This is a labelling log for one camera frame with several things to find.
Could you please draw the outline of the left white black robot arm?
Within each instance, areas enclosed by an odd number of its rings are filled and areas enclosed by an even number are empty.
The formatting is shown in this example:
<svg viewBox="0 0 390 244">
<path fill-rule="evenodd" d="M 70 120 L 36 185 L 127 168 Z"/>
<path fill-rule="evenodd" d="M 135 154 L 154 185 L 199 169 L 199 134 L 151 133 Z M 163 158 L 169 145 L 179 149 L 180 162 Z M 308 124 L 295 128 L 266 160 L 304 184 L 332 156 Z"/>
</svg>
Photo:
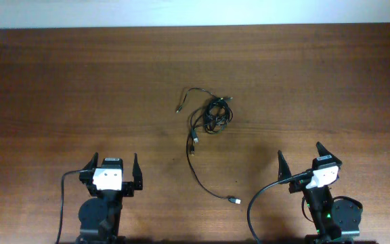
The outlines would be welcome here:
<svg viewBox="0 0 390 244">
<path fill-rule="evenodd" d="M 84 166 L 79 180 L 86 186 L 91 198 L 84 202 L 78 217 L 81 223 L 76 243 L 124 243 L 119 224 L 123 199 L 133 197 L 143 189 L 143 176 L 137 155 L 134 155 L 132 181 L 123 180 L 123 160 L 107 157 L 98 164 L 95 153 Z"/>
</svg>

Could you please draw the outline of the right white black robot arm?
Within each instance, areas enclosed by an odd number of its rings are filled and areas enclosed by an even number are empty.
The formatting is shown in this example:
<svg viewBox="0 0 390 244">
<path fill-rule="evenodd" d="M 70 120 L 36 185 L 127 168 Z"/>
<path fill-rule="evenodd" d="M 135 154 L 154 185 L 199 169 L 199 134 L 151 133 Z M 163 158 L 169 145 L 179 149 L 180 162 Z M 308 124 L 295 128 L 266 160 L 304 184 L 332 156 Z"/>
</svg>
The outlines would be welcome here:
<svg viewBox="0 0 390 244">
<path fill-rule="evenodd" d="M 307 235 L 306 243 L 353 243 L 360 235 L 359 224 L 363 205 L 350 197 L 333 197 L 330 185 L 339 179 L 342 161 L 316 143 L 319 156 L 312 161 L 311 168 L 292 175 L 281 151 L 278 151 L 278 180 L 289 185 L 289 193 L 303 193 L 301 206 L 309 209 L 312 222 L 317 230 Z"/>
</svg>

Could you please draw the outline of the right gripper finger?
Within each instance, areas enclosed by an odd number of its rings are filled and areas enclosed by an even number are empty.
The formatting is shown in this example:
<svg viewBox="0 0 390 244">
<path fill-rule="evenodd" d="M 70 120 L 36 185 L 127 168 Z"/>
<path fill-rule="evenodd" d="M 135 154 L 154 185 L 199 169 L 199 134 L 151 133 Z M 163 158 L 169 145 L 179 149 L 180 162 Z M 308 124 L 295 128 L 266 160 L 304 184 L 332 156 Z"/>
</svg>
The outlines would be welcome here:
<svg viewBox="0 0 390 244">
<path fill-rule="evenodd" d="M 328 155 L 332 156 L 332 153 L 328 151 L 321 142 L 316 143 L 316 148 L 320 157 L 324 157 Z"/>
<path fill-rule="evenodd" d="M 292 174 L 290 172 L 288 163 L 286 162 L 286 159 L 284 158 L 282 151 L 279 150 L 278 151 L 278 181 L 281 183 L 287 183 L 291 177 Z"/>
</svg>

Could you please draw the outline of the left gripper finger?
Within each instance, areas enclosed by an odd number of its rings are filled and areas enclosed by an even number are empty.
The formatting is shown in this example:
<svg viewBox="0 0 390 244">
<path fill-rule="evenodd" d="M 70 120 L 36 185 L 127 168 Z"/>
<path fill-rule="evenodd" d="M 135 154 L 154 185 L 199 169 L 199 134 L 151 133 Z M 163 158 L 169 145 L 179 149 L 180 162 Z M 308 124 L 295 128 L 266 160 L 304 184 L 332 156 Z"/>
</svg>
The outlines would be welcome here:
<svg viewBox="0 0 390 244">
<path fill-rule="evenodd" d="M 132 176 L 133 176 L 133 180 L 135 183 L 142 183 L 143 182 L 142 170 L 141 170 L 139 163 L 138 163 L 137 153 L 134 154 Z"/>
<path fill-rule="evenodd" d="M 84 166 L 83 170 L 93 170 L 98 166 L 98 153 L 94 153 L 91 160 Z"/>
</svg>

